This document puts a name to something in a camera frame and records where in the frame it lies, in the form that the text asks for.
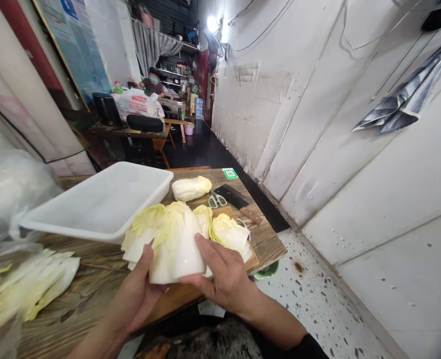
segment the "light bulb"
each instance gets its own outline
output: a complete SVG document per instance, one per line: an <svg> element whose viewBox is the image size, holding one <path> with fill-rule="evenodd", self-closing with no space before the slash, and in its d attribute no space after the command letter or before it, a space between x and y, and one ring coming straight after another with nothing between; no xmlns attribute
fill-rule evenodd
<svg viewBox="0 0 441 359"><path fill-rule="evenodd" d="M215 33L219 29L219 24L212 15L207 18L207 28L212 33Z"/></svg>

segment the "wooden cutting board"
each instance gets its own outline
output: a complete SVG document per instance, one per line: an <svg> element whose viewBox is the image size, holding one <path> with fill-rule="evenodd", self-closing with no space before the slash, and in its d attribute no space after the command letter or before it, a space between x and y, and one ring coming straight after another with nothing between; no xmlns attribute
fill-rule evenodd
<svg viewBox="0 0 441 359"><path fill-rule="evenodd" d="M212 217L216 218L219 214L225 213L230 218L237 222L237 217L231 206L216 208L212 210ZM245 263L245 271L248 272L259 264L252 245L249 243L252 251L252 256ZM144 322L143 328L155 323L157 320L165 316L174 314L179 311L179 307L185 308L189 304L199 302L202 298L202 293L189 284L176 283L169 287L169 290L164 293L149 317Z"/></svg>

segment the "person's right hand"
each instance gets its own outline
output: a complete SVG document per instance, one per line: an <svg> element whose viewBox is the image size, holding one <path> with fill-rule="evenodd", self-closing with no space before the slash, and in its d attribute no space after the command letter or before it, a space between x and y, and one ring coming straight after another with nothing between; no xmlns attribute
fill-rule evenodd
<svg viewBox="0 0 441 359"><path fill-rule="evenodd" d="M214 303L246 320L260 291L247 277L242 257L199 233L195 240L214 280L193 274L181 278L181 282L192 284Z"/></svg>

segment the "scissors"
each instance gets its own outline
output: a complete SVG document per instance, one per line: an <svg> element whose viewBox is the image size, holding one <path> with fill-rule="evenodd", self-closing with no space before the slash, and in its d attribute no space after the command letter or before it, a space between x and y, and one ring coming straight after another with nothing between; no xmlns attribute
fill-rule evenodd
<svg viewBox="0 0 441 359"><path fill-rule="evenodd" d="M222 197L220 194L215 193L212 189L210 189L209 192L211 193L211 196L209 197L209 201L208 201L210 208L227 206L227 201L225 200L224 197Z"/></svg>

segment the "knife handle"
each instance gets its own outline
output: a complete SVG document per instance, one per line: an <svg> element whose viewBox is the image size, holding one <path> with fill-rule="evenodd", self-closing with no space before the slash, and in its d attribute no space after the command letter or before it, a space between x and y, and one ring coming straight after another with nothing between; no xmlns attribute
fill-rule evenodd
<svg viewBox="0 0 441 359"><path fill-rule="evenodd" d="M242 214L244 214L247 218L252 219L258 225L262 224L263 219L260 218L258 215L256 215L256 214L252 213L251 211L249 211L246 207L241 208L239 211Z"/></svg>

